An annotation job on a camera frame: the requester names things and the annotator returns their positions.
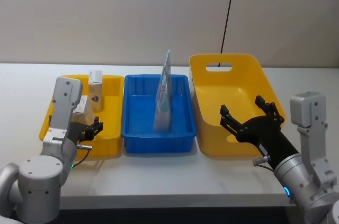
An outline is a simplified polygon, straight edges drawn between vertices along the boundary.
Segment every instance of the blue bin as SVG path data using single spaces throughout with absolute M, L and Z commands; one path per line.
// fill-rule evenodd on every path
M 127 153 L 188 153 L 192 149 L 197 128 L 186 76 L 172 75 L 171 132 L 153 132 L 159 80 L 160 75 L 125 77 L 122 136 Z

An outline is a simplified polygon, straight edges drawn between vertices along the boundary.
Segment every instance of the yellow plastic tray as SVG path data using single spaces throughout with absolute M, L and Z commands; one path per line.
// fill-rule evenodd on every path
M 67 75 L 64 77 L 76 78 L 83 84 L 82 95 L 88 95 L 88 75 Z M 102 76 L 102 110 L 94 113 L 99 121 L 104 123 L 103 130 L 95 136 L 93 141 L 84 141 L 84 145 L 93 146 L 87 159 L 107 159 L 120 154 L 122 146 L 121 116 L 123 99 L 123 77 Z M 43 140 L 49 128 L 49 116 L 53 114 L 53 105 L 50 103 L 39 138 Z M 87 151 L 78 150 L 77 159 L 85 156 Z
M 207 71 L 209 64 L 230 64 L 229 71 Z M 257 95 L 275 102 L 285 113 L 259 62 L 245 54 L 200 54 L 190 57 L 190 86 L 201 151 L 210 157 L 255 156 L 256 147 L 239 143 L 220 125 L 220 107 L 226 105 L 240 123 L 264 115 L 254 103 Z

